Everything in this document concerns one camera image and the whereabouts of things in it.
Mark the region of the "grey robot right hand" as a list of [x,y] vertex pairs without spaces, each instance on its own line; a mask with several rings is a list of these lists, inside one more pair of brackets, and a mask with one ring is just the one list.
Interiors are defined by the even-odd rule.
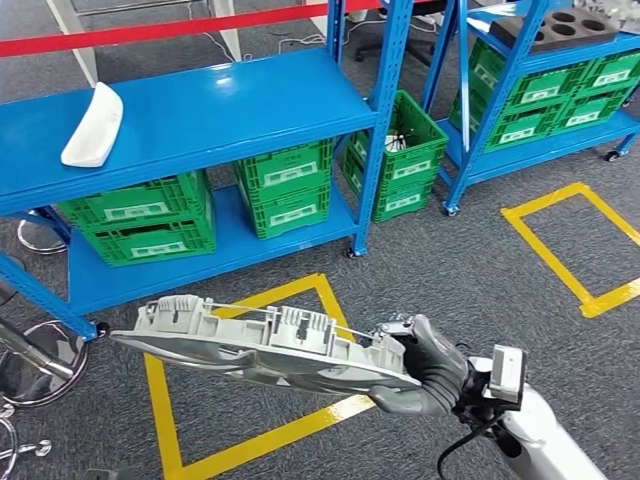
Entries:
[[405,369],[420,383],[404,391],[374,386],[368,397],[379,408],[392,414],[439,416],[451,412],[460,399],[468,375],[467,360],[426,316],[398,315],[379,325],[377,331],[403,345]]

